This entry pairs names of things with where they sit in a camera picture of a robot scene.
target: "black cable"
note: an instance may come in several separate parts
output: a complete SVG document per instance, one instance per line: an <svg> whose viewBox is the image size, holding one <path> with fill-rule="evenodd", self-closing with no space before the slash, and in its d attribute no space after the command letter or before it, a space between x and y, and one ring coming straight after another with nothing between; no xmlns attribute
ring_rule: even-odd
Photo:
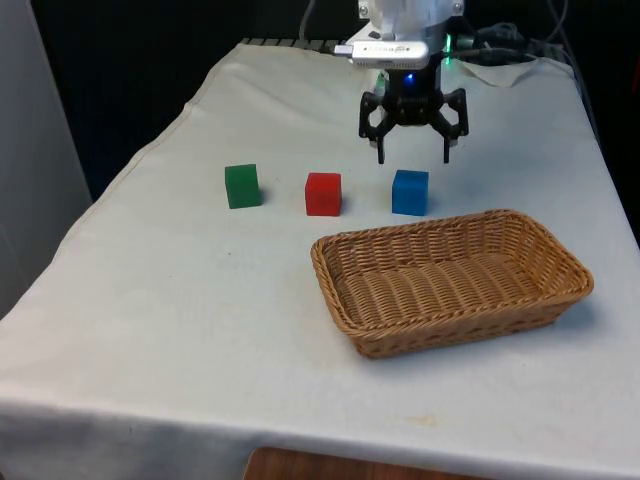
<svg viewBox="0 0 640 480"><path fill-rule="evenodd" d="M560 33L560 38L562 39L562 43L567 49L567 58L571 63L571 67L573 68L573 73L575 74L576 81L578 82L578 86L580 87L582 94L582 102L584 103L584 107L587 111L587 117L589 117L589 121L591 123L591 128L593 129L593 133L596 137L596 141L600 144L600 134L598 132L598 126L596 125L596 117L593 112L593 106L591 105L591 98L589 97L589 92L587 90L587 84L584 81L584 77L582 76L582 71L578 66L578 60L576 59L575 54L573 53L573 48L571 48L571 43L569 43L569 39L567 38L567 33L564 31L564 25L560 21L561 19L558 17L558 12L556 11L555 6L553 5L552 0L547 0L547 4L549 5L549 11L551 12L551 16L556 21L556 25L558 28L558 33Z"/></svg>

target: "green led light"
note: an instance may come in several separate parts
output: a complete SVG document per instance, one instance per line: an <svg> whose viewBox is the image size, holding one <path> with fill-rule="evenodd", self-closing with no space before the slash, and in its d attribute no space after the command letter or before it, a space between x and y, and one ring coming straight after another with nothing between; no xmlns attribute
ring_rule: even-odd
<svg viewBox="0 0 640 480"><path fill-rule="evenodd" d="M444 53L447 55L451 53L451 35L447 35L447 40L444 44ZM449 65L451 63L451 57L447 56L444 63L445 65Z"/></svg>

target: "white cable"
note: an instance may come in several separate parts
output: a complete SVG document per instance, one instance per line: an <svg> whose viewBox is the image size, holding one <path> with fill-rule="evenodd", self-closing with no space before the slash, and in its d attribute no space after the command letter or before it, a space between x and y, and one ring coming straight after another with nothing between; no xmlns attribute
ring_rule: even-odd
<svg viewBox="0 0 640 480"><path fill-rule="evenodd" d="M311 12L313 12L313 8L315 6L316 0L309 0L307 9L304 11L304 15L302 16L302 20L300 21L300 29L298 30L298 36L300 37L300 40L305 40L307 22L309 22L309 17L311 16Z"/></svg>
<svg viewBox="0 0 640 480"><path fill-rule="evenodd" d="M556 21L556 27L547 36L547 38L543 40L545 43L549 43L560 32L560 29L563 28L564 22L567 19L567 15L569 13L569 0L564 0L564 6L562 7L562 15L560 15L560 19L558 19L558 14L556 13L556 8L554 7L553 2L551 0L547 0L547 4L549 5L549 9L552 12L554 20Z"/></svg>

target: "woven basket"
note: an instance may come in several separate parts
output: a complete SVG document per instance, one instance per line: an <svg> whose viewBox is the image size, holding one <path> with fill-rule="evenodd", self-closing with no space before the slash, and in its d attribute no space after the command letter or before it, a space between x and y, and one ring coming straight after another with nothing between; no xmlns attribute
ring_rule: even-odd
<svg viewBox="0 0 640 480"><path fill-rule="evenodd" d="M325 237L311 258L336 325L370 358L542 327L593 290L546 228L512 210Z"/></svg>

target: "cable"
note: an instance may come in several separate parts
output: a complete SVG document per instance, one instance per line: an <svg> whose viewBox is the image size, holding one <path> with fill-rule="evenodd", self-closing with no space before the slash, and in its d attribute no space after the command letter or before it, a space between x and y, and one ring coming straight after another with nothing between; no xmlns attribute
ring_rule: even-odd
<svg viewBox="0 0 640 480"><path fill-rule="evenodd" d="M556 8L553 5L552 0L547 0L547 4L549 5L549 8L553 12L552 16L556 22L556 27L547 36L547 38L543 40L545 43L549 43L556 37L556 35L558 35L558 33L560 32L560 29L564 27L564 22L567 19L567 15L569 14L569 0L564 0L564 6L562 7L562 15L560 15L560 19L558 19L558 14L556 12Z"/></svg>
<svg viewBox="0 0 640 480"><path fill-rule="evenodd" d="M302 20L300 21L300 29L298 30L298 36L300 37L300 40L305 40L307 22L309 22L309 17L311 16L311 13L313 12L315 6L316 0L309 0L307 9L304 11L304 15L302 16Z"/></svg>
<svg viewBox="0 0 640 480"><path fill-rule="evenodd" d="M568 5L569 0L565 0L565 7ZM591 98L589 97L589 91L587 90L587 84L584 81L584 77L582 76L582 71L578 66L578 61L576 56L573 53L573 48L571 48L571 43L569 43L569 39L567 38L567 33L564 31L564 26L561 18L558 18L558 12L556 11L555 6L553 5L552 0L547 0L547 4L549 5L549 11L551 12L551 16L556 21L556 28L558 33L560 34L560 38L562 39L562 43L567 49L566 56L571 63L571 67L573 68L573 73L576 77L576 82L578 83L578 87L582 93L582 102L584 103L584 107L587 111L587 116L589 117L589 121L591 123L591 128L593 129L593 133L596 137L596 141L598 145L600 144L600 134L598 132L598 126L596 125L596 116L593 111L593 106L591 105Z"/></svg>

